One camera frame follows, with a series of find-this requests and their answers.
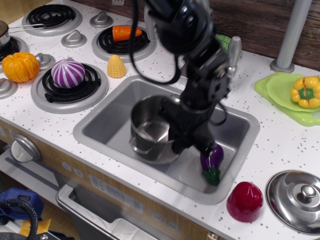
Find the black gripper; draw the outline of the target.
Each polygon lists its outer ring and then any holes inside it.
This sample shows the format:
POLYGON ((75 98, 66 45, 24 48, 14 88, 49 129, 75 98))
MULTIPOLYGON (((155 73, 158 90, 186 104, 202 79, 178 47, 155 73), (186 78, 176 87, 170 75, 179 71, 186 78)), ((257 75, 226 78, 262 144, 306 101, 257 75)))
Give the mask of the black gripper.
POLYGON ((181 154, 196 147, 205 157, 210 157, 217 147, 209 130, 209 116, 204 111, 189 111, 182 101, 162 97, 158 114, 169 123, 168 139, 173 141, 172 151, 181 154))

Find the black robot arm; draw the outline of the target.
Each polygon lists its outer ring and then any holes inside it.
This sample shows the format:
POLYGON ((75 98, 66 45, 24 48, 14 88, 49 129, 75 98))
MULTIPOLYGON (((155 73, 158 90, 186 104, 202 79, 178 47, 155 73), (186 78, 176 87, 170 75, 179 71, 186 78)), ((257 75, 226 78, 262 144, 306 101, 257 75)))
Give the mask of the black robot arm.
POLYGON ((228 55, 215 38, 210 12, 195 0, 146 0, 162 45, 187 64, 187 83, 180 102, 161 100, 159 114, 169 123, 172 150, 180 154, 195 146, 212 154, 215 141, 209 120, 230 92, 228 55))

